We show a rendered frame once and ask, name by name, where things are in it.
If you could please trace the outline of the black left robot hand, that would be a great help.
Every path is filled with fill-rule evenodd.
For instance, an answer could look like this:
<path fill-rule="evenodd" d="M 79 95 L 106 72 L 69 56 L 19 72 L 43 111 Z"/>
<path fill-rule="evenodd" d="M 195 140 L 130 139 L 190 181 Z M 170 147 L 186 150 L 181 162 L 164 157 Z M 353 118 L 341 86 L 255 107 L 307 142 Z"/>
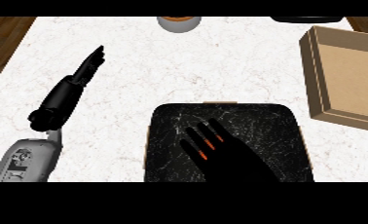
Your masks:
<path fill-rule="evenodd" d="M 99 47 L 84 59 L 75 73 L 68 75 L 53 87 L 38 109 L 28 115 L 29 127 L 34 131 L 54 131 L 65 125 L 84 87 L 105 62 L 103 56 L 103 47 Z"/>

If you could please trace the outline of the cardboard box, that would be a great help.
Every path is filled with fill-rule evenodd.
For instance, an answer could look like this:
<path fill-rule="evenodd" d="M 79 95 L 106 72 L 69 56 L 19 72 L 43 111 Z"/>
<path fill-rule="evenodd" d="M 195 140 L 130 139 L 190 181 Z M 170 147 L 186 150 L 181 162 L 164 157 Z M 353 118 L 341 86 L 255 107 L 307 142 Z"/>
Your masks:
<path fill-rule="evenodd" d="M 368 33 L 312 26 L 298 47 L 310 118 L 368 130 Z"/>

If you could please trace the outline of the black flat object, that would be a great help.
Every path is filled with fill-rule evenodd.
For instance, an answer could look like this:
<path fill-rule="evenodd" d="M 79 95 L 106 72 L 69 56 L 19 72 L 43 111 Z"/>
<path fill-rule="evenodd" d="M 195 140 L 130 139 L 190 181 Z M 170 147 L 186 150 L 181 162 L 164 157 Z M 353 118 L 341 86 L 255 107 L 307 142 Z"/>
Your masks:
<path fill-rule="evenodd" d="M 329 23 L 341 21 L 343 17 L 270 17 L 276 22 L 286 23 Z"/>

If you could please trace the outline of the black marble tray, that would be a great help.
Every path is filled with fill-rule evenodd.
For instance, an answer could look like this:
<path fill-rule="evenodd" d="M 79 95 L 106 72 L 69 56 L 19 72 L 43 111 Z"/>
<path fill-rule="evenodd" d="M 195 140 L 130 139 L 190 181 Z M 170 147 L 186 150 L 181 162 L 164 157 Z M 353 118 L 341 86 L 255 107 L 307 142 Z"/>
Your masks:
<path fill-rule="evenodd" d="M 297 120 L 289 109 L 267 103 L 168 103 L 152 113 L 145 152 L 146 182 L 201 182 L 180 141 L 198 124 L 215 120 L 251 148 L 282 182 L 310 182 L 312 167 Z"/>

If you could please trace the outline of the grey cylindrical container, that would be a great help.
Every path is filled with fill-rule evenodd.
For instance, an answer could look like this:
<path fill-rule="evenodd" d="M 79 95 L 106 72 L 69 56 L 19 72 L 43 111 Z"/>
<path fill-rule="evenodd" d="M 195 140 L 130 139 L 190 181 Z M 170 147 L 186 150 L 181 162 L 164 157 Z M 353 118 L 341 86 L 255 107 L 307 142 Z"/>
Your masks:
<path fill-rule="evenodd" d="M 189 32 L 199 24 L 201 17 L 158 17 L 159 26 L 173 33 Z"/>

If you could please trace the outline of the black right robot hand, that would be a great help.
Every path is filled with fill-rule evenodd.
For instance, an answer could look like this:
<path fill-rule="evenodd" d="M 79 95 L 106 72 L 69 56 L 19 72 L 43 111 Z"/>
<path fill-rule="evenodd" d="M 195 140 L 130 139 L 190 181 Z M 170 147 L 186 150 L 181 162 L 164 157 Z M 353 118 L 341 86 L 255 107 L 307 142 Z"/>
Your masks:
<path fill-rule="evenodd" d="M 196 129 L 186 128 L 186 134 L 195 143 L 181 139 L 180 146 L 204 174 L 207 182 L 267 182 L 279 179 L 272 169 L 245 145 L 214 120 L 208 120 L 211 129 L 199 123 Z"/>

